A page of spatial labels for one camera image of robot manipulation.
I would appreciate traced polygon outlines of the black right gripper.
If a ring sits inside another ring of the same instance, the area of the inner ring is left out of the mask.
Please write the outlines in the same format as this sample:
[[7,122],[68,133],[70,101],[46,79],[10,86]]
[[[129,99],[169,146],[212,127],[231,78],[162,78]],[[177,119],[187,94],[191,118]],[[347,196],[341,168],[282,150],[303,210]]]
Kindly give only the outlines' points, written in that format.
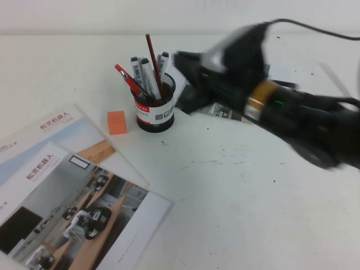
[[263,55],[255,55],[244,66],[236,66],[225,73],[202,70],[198,65],[203,53],[177,51],[173,54],[173,64],[190,84],[197,86],[199,96],[195,109],[218,102],[239,114],[244,113],[246,99],[255,87],[265,80]]

